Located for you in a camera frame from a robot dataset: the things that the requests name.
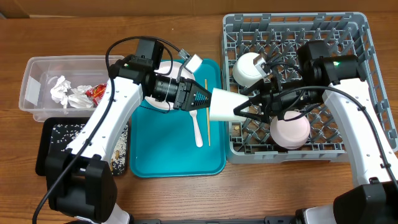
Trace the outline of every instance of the white bowl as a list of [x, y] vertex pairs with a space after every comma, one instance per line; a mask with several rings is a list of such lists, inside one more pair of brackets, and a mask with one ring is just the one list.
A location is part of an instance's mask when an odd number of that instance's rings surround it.
[[234, 64], [232, 76], [239, 85], [251, 86], [262, 79], [262, 75], [253, 64], [253, 59], [258, 55], [254, 52], [248, 52], [242, 55]]
[[[287, 111], [285, 119], [294, 118], [300, 114], [297, 111]], [[279, 146], [286, 149], [298, 149], [307, 142], [311, 126], [305, 116], [294, 121], [278, 121], [275, 117], [271, 121], [269, 131], [272, 139]]]

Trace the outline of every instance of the gray dish rack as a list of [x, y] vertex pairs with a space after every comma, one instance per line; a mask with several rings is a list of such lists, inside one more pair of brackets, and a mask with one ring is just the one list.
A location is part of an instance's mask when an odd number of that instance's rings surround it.
[[[374, 49], [366, 16], [360, 12], [228, 14], [223, 19], [222, 78], [226, 90], [241, 93], [232, 68], [247, 52], [281, 55], [286, 62], [297, 65], [295, 51], [309, 40], [324, 40], [332, 55], [356, 54], [366, 71], [369, 92], [381, 126], [394, 151], [398, 136]], [[282, 65], [283, 82], [301, 79], [291, 68]], [[260, 113], [252, 106], [251, 112]], [[280, 163], [299, 160], [348, 162], [339, 130], [325, 105], [307, 115], [311, 133], [298, 151], [286, 151], [272, 143], [269, 125], [251, 119], [229, 122], [231, 163]]]

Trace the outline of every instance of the chopstick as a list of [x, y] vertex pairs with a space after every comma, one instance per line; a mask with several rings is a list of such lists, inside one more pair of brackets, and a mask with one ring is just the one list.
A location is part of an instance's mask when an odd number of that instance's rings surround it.
[[[207, 90], [207, 79], [205, 79], [205, 89]], [[207, 136], [209, 137], [209, 146], [210, 146], [210, 115], [209, 115], [209, 108], [206, 108], [206, 115], [207, 115]]]

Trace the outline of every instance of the crumpled tissue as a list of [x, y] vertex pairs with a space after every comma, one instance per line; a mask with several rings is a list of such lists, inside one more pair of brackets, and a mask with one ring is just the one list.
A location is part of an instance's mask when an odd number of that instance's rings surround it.
[[61, 102], [63, 108], [67, 108], [68, 106], [68, 97], [66, 92], [70, 89], [70, 81], [67, 81], [63, 75], [58, 78], [55, 86], [50, 90], [51, 99], [56, 103]]
[[73, 94], [68, 96], [70, 106], [74, 108], [92, 108], [94, 103], [91, 99], [86, 96], [86, 91], [91, 89], [90, 85], [81, 85], [77, 88], [71, 89]]

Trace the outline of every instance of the plastic spoon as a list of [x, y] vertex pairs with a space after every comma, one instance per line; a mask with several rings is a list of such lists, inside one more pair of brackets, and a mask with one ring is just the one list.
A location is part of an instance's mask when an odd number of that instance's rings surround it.
[[197, 110], [189, 111], [189, 114], [191, 115], [192, 121], [193, 121], [193, 130], [195, 132], [195, 142], [198, 147], [202, 147], [203, 140], [201, 139], [199, 124], [198, 124], [198, 120], [197, 120], [198, 111]]

